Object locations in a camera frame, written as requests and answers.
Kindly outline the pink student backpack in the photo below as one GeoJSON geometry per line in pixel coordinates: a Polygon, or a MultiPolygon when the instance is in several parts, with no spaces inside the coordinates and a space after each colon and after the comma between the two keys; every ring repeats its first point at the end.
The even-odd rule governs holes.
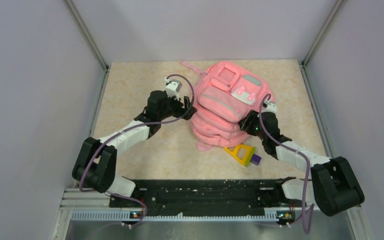
{"type": "Polygon", "coordinates": [[[197,149],[207,151],[214,146],[235,147],[249,136],[239,122],[254,110],[272,91],[263,78],[236,65],[222,61],[203,71],[192,64],[181,64],[199,75],[194,87],[196,113],[190,125],[198,139],[197,149]]]}

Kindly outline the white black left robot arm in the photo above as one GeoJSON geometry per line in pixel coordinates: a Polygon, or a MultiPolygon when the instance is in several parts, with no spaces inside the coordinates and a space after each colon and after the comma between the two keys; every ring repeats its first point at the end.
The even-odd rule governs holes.
{"type": "Polygon", "coordinates": [[[163,124],[189,120],[197,111],[194,101],[187,96],[180,100],[166,90],[152,91],[143,111],[126,127],[100,139],[85,139],[72,170],[79,189],[121,196],[127,206],[136,206],[141,194],[134,181],[116,176],[118,156],[154,136],[163,124]]]}

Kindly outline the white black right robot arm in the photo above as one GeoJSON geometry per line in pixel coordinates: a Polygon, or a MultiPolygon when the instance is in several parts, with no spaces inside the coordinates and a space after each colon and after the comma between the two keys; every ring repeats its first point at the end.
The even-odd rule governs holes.
{"type": "Polygon", "coordinates": [[[252,110],[238,125],[241,131],[258,137],[268,155],[305,173],[304,179],[288,180],[273,192],[277,205],[305,199],[332,217],[365,202],[366,196],[345,157],[331,158],[299,146],[281,134],[275,113],[252,110]]]}

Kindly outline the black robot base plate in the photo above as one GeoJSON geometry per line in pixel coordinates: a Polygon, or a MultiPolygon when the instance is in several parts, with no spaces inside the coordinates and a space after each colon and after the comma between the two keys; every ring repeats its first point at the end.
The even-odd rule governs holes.
{"type": "Polygon", "coordinates": [[[281,184],[286,179],[159,179],[135,180],[132,198],[111,196],[111,208],[145,205],[148,217],[245,217],[263,216],[269,208],[300,207],[287,199],[281,184]]]}

